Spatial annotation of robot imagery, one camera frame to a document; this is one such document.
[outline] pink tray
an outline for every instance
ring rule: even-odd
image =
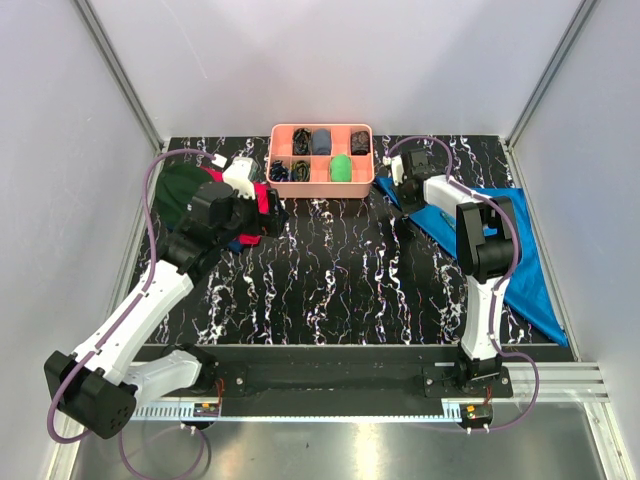
[[[326,128],[331,132],[331,155],[293,155],[293,132],[298,128],[308,128],[311,133]],[[369,152],[367,155],[351,155],[351,134],[366,130],[369,132]],[[351,182],[332,182],[329,164],[336,155],[346,154],[351,158],[353,168]],[[271,163],[281,160],[285,167],[298,160],[311,164],[309,182],[274,182],[272,188],[278,190],[282,198],[364,198],[369,195],[373,182],[373,133],[368,125],[357,124],[281,124],[271,131],[271,149],[267,162],[267,178]]]

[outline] gray floor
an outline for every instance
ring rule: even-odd
[[[512,405],[496,409],[496,424],[517,414]],[[138,422],[125,429],[126,451],[144,475],[172,478],[198,452],[198,439],[182,431],[149,442],[168,426]],[[312,423],[219,423],[206,434],[210,461],[203,459],[193,479],[605,478],[577,405],[540,404],[522,425],[488,436],[443,434],[417,425]],[[133,477],[115,440],[93,437],[82,443],[72,479],[128,478]]]

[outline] marble tabletop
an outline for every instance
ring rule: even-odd
[[[402,137],[374,137],[376,175]],[[454,175],[469,186],[511,187],[494,136],[442,136],[454,152]],[[444,170],[446,153],[422,146]],[[266,165],[268,137],[173,138],[191,147],[242,155]],[[197,155],[175,163],[209,165]],[[279,239],[241,255],[226,253],[149,338],[151,344],[452,344],[464,332],[467,289],[456,262],[374,186],[364,200],[286,200],[291,218]],[[154,213],[156,236],[166,230]],[[133,282],[148,264],[143,241]],[[505,306],[503,343],[551,343]]]

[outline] blue towel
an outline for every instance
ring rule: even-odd
[[[376,183],[398,205],[391,189],[392,179],[376,177]],[[567,347],[569,345],[567,336],[553,313],[551,299],[544,283],[524,192],[519,188],[476,188],[474,190],[491,197],[506,196],[513,202],[522,245],[522,260],[507,286],[505,302],[552,341]],[[433,205],[412,213],[409,218],[438,242],[447,253],[453,257],[456,256],[455,219]]]

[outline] white wall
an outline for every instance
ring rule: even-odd
[[[0,470],[43,478],[43,365],[105,319],[151,149],[71,2],[0,2]]]
[[[579,0],[92,0],[161,135],[506,135]]]
[[[516,154],[580,352],[640,472],[640,4],[600,2]]]

